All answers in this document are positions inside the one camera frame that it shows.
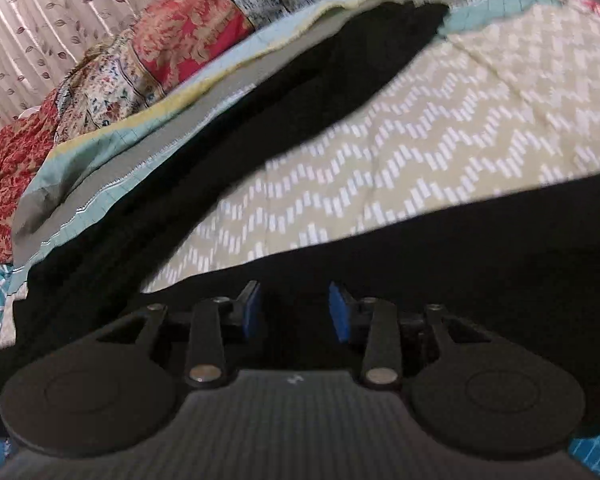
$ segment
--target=yellow fabric edge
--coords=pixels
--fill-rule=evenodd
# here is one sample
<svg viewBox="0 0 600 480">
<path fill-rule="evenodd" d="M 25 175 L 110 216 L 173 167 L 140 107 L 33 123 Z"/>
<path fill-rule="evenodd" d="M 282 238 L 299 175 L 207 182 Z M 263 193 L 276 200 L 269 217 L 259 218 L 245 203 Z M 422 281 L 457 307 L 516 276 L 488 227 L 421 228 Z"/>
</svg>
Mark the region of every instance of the yellow fabric edge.
<svg viewBox="0 0 600 480">
<path fill-rule="evenodd" d="M 366 1 L 367 0 L 325 2 L 323 5 L 318 6 L 315 9 L 315 13 L 308 17 L 308 19 L 305 22 L 299 23 L 298 27 L 292 34 L 283 38 L 277 43 L 270 44 L 267 48 L 264 48 L 263 50 L 257 52 L 248 59 L 245 59 L 242 62 L 229 67 L 223 72 L 215 74 L 213 77 L 199 81 L 195 85 L 190 86 L 190 88 L 187 88 L 179 94 L 167 96 L 162 101 L 156 103 L 150 108 L 147 108 L 147 110 L 138 112 L 137 114 L 123 119 L 122 121 L 111 124 L 99 130 L 95 130 L 93 132 L 89 132 L 88 134 L 81 135 L 80 137 L 76 137 L 75 139 L 68 140 L 67 142 L 64 142 L 59 146 L 53 148 L 47 155 L 47 158 L 51 159 L 63 153 L 70 152 L 71 150 L 78 148 L 82 143 L 86 142 L 87 140 L 94 139 L 95 137 L 98 137 L 100 135 L 108 134 L 109 132 L 113 132 L 119 128 L 133 128 L 147 121 L 150 121 L 153 118 L 161 117 L 171 112 L 183 110 L 184 108 L 192 104 L 194 101 L 196 101 L 202 94 L 207 92 L 213 85 L 215 85 L 221 79 L 225 78 L 225 76 L 234 72 L 238 68 L 246 65 L 247 63 L 250 63 L 254 59 L 258 59 L 259 57 L 265 56 L 266 54 L 279 50 L 283 46 L 291 43 L 293 40 L 296 40 L 301 34 L 304 34 L 318 20 L 318 18 L 320 18 L 328 10 L 336 8 L 355 9 L 356 7 L 359 7 Z"/>
</svg>

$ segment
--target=white zigzag pattern fabric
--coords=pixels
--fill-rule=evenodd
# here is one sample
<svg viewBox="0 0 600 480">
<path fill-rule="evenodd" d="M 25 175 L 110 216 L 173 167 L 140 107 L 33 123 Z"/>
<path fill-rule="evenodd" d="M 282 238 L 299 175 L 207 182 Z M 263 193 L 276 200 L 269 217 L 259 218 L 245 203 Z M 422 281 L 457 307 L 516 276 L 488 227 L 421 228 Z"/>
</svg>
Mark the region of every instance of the white zigzag pattern fabric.
<svg viewBox="0 0 600 480">
<path fill-rule="evenodd" d="M 536 5 L 448 39 L 365 107 L 241 183 L 145 291 L 600 171 L 600 22 Z"/>
</svg>

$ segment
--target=ribbed gray surface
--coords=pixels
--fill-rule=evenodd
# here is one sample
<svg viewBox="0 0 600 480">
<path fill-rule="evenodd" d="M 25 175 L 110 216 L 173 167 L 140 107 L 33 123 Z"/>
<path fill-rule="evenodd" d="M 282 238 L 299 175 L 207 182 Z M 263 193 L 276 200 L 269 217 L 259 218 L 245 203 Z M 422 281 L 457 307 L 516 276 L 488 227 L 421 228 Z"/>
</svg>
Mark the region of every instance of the ribbed gray surface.
<svg viewBox="0 0 600 480">
<path fill-rule="evenodd" d="M 346 372 L 242 372 L 190 394 L 176 419 L 135 448 L 89 460 L 23 451 L 8 480 L 543 480 L 593 478 L 564 452 L 497 463 L 437 444 L 397 396 Z"/>
</svg>

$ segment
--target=round black disc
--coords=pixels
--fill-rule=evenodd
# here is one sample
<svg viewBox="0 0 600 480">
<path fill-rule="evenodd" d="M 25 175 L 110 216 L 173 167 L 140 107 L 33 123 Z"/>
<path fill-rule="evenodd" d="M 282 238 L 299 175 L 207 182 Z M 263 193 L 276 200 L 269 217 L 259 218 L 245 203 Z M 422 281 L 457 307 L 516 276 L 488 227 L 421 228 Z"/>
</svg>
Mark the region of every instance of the round black disc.
<svg viewBox="0 0 600 480">
<path fill-rule="evenodd" d="M 39 452 L 80 458 L 125 449 L 171 415 L 171 377 L 134 346 L 84 343 L 16 373 L 0 396 L 9 433 Z"/>
<path fill-rule="evenodd" d="M 411 402 L 428 430 L 452 446 L 493 458 L 549 452 L 584 414 L 576 380 L 510 344 L 455 345 L 415 378 Z"/>
</svg>

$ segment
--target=metal screw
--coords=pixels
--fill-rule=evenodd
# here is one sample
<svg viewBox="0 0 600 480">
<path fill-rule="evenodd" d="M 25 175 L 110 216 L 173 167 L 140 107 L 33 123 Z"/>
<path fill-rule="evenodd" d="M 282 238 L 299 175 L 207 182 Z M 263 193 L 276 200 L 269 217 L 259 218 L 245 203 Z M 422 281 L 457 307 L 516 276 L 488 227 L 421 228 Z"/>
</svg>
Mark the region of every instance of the metal screw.
<svg viewBox="0 0 600 480">
<path fill-rule="evenodd" d="M 199 383 L 210 383 L 221 376 L 222 370 L 213 365 L 198 365 L 189 371 L 189 377 Z"/>
<path fill-rule="evenodd" d="M 398 373 L 391 368 L 371 368 L 366 373 L 366 380 L 373 384 L 391 384 L 397 378 Z"/>
</svg>

